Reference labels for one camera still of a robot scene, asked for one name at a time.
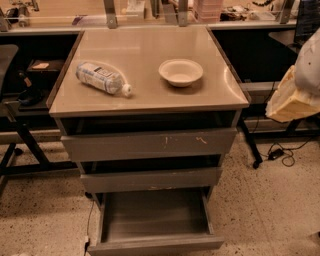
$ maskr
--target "white bowl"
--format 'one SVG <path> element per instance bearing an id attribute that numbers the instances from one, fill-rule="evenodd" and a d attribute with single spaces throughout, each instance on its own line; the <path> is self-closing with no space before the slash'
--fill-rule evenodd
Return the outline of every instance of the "white bowl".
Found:
<path id="1" fill-rule="evenodd" d="M 186 87 L 202 77 L 203 69 L 192 60 L 173 59 L 160 65 L 159 74 L 173 86 Z"/>

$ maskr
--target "stack of containers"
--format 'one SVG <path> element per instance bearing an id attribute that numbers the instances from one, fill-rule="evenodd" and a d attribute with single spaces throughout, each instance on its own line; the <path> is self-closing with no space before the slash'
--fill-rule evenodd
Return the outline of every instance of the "stack of containers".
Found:
<path id="1" fill-rule="evenodd" d="M 194 0 L 193 15 L 203 23 L 220 21 L 223 0 Z"/>

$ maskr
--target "bottle cap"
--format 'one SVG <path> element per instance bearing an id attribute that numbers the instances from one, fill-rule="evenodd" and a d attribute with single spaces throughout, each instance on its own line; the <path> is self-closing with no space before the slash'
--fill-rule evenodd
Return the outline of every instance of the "bottle cap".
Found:
<path id="1" fill-rule="evenodd" d="M 122 86 L 121 92 L 124 96 L 130 97 L 132 93 L 132 86 L 130 84 L 124 84 Z"/>

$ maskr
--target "workbench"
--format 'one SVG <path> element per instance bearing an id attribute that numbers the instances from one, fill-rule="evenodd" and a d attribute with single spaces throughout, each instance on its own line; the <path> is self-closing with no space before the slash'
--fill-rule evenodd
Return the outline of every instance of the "workbench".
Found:
<path id="1" fill-rule="evenodd" d="M 191 59 L 203 77 L 186 88 L 160 78 L 168 59 Z M 80 62 L 112 65 L 131 98 L 82 84 Z M 50 115 L 101 210 L 91 255 L 219 248 L 207 201 L 249 103 L 205 26 L 87 29 Z"/>

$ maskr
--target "floor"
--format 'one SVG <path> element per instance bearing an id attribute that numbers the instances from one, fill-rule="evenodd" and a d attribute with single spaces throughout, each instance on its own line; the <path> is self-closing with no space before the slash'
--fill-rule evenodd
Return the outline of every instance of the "floor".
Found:
<path id="1" fill-rule="evenodd" d="M 303 142 L 283 142 L 298 147 Z M 270 143 L 259 144 L 267 155 Z M 307 143 L 292 159 L 253 158 L 239 134 L 226 155 L 219 184 L 209 201 L 215 233 L 225 238 L 219 250 L 179 256 L 319 256 L 320 144 Z M 0 158 L 7 145 L 0 145 Z M 41 143 L 52 161 L 67 159 L 59 142 Z M 33 163 L 28 150 L 13 164 Z M 99 211 L 77 170 L 8 177 L 0 194 L 0 255 L 84 255 L 88 234 L 95 243 Z"/>

